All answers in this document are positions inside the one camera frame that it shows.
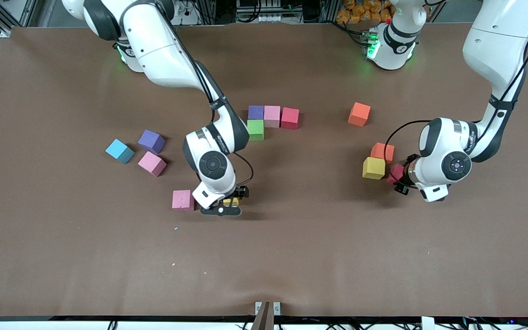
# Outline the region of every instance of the table surface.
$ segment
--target table surface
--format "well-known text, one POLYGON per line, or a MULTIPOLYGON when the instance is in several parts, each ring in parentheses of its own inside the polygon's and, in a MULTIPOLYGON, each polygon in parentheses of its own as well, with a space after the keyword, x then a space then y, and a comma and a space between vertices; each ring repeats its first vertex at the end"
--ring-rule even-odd
MULTIPOLYGON (((88 29, 14 29, 0 41, 0 315, 245 315, 262 300, 285 315, 528 315, 528 77, 500 152, 444 202, 361 178, 402 123, 482 117, 468 30, 427 25, 407 65, 381 71, 331 25, 181 28, 243 118, 301 110, 299 130, 248 144, 251 196, 220 218, 170 205, 197 185, 182 141, 210 119, 202 92, 155 86, 88 29), (372 106, 363 128, 347 123, 354 102, 372 106), (136 165, 144 129, 167 137, 159 178, 136 165), (136 151, 127 165, 105 154, 114 138, 136 151)), ((392 140, 396 160, 421 128, 392 140)))

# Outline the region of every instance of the pink cube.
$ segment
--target pink cube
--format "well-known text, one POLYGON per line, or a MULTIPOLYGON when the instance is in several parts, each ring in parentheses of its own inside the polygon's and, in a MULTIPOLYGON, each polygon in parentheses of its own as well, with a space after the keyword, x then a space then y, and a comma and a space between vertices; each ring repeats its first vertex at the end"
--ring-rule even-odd
POLYGON ((280 126, 283 129, 296 130, 299 128, 299 109, 284 107, 280 126))
POLYGON ((393 167, 390 168, 390 172, 392 172, 392 175, 394 175, 394 177, 388 175, 386 182, 388 182, 389 184, 396 184, 396 180, 400 181, 400 179, 402 178, 402 174, 404 170, 405 170, 405 167, 403 165, 400 165, 400 164, 393 165, 393 167))
POLYGON ((138 162, 138 165, 155 177, 159 176, 166 167, 166 163, 159 156, 151 152, 146 152, 144 157, 138 162))
POLYGON ((264 106, 264 127, 279 128, 281 126, 281 107, 264 106))
POLYGON ((195 199, 191 190, 174 190, 172 192, 172 208, 176 211, 194 211, 195 199))

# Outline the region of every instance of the blue cube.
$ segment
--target blue cube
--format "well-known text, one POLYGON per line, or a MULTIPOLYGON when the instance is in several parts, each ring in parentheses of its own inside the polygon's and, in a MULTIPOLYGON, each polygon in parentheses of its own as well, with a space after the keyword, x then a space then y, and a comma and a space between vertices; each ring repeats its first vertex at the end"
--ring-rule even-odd
POLYGON ((132 158, 132 156, 134 156, 134 151, 128 148, 120 140, 117 140, 117 138, 111 142, 107 149, 105 149, 105 152, 110 154, 113 158, 119 160, 122 164, 127 163, 132 158))
POLYGON ((264 119, 264 106, 249 106, 247 107, 248 119, 264 119))
POLYGON ((142 137, 138 140, 138 144, 145 150, 153 154, 159 154, 165 144, 165 140, 160 134, 151 130, 144 130, 142 137))

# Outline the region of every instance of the green cube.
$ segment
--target green cube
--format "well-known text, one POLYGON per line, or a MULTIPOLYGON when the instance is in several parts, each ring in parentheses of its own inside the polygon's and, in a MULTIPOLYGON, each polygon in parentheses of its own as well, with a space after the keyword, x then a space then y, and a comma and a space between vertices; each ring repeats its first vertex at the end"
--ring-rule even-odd
POLYGON ((263 141, 264 119, 248 119, 247 132, 250 134, 250 141, 263 141))

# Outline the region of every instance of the pile of orange objects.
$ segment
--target pile of orange objects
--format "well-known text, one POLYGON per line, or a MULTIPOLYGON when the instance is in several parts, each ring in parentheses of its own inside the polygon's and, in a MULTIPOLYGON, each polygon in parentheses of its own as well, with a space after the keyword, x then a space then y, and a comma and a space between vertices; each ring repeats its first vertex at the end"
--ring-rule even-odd
MULTIPOLYGON (((389 0, 342 0, 341 8, 335 16, 335 21, 340 24, 358 23, 375 19, 386 22, 396 12, 396 7, 389 0)), ((429 6, 424 6, 429 15, 429 6)))

